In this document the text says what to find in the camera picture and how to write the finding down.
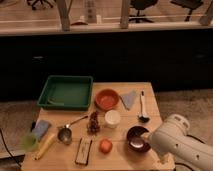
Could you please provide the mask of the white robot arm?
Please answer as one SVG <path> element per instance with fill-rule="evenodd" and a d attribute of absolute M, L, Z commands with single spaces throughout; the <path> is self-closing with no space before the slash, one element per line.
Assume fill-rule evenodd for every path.
<path fill-rule="evenodd" d="M 172 114 L 148 136 L 151 148 L 162 164 L 173 154 L 202 171 L 213 171 L 213 146 L 193 140 L 187 136 L 189 121 L 179 114 Z"/>

